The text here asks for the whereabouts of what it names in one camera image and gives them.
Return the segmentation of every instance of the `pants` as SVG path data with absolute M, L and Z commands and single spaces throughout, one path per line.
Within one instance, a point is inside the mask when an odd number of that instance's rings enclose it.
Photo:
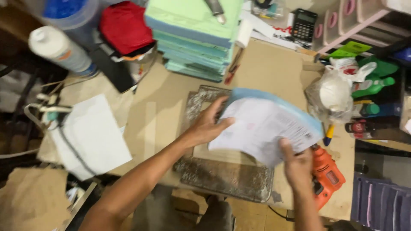
M 231 206 L 225 201 L 210 204 L 194 229 L 181 224 L 171 204 L 172 190 L 161 185 L 153 189 L 135 210 L 132 231 L 233 231 Z

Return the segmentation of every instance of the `workbench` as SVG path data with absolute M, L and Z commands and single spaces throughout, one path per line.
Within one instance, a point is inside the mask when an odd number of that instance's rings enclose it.
M 226 89 L 233 87 L 259 89 L 276 94 L 303 111 L 307 111 L 303 90 L 321 77 L 318 72 L 302 69 L 303 61 L 312 62 L 312 60 L 310 56 L 286 48 L 261 41 L 250 41 L 241 66 L 230 86 L 169 72 L 164 68 L 161 57 L 158 57 L 148 75 L 139 83 L 136 94 L 131 90 L 123 94 L 116 92 L 105 76 L 100 74 L 92 80 L 64 88 L 60 94 L 62 98 L 60 103 L 72 105 L 101 93 L 106 95 L 118 126 L 123 127 L 127 124 L 123 136 L 133 160 L 109 172 L 122 176 L 180 135 L 181 115 L 185 110 L 187 96 L 190 91 L 197 91 L 200 85 Z M 155 102 L 154 118 L 146 114 L 146 106 L 149 102 Z M 354 139 L 345 132 L 343 125 L 336 126 L 332 142 L 326 149 L 336 161 L 346 183 L 333 194 L 329 202 L 320 210 L 320 215 L 332 219 L 350 220 Z M 61 162 L 48 134 L 43 139 L 38 158 L 46 162 Z M 180 183 L 180 178 L 180 173 L 170 169 L 160 183 L 205 192 Z M 285 209 L 293 208 L 292 192 L 284 175 L 283 164 L 275 168 L 272 194 L 265 203 Z

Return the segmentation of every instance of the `drill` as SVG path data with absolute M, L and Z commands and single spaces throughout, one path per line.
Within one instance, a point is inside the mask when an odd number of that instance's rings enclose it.
M 313 150 L 313 183 L 315 200 L 320 210 L 331 198 L 332 194 L 344 184 L 345 178 L 338 170 L 331 155 L 317 144 Z

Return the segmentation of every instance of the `white plastic bottle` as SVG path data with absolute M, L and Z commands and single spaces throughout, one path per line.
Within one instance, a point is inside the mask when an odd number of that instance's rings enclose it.
M 79 76 L 92 77 L 98 73 L 97 66 L 75 42 L 53 26 L 43 26 L 30 33 L 30 50 Z

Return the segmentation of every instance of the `hand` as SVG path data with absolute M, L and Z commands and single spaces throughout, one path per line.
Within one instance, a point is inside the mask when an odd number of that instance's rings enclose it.
M 293 191 L 311 192 L 312 191 L 312 151 L 306 149 L 299 155 L 295 155 L 291 147 L 290 140 L 287 138 L 279 141 L 284 154 L 284 171 L 287 181 Z
M 187 148 L 212 141 L 235 122 L 235 118 L 230 117 L 216 124 L 217 114 L 222 110 L 221 104 L 227 99 L 228 96 L 224 96 L 215 100 L 198 115 L 194 124 L 180 136 L 180 139 L 186 141 Z

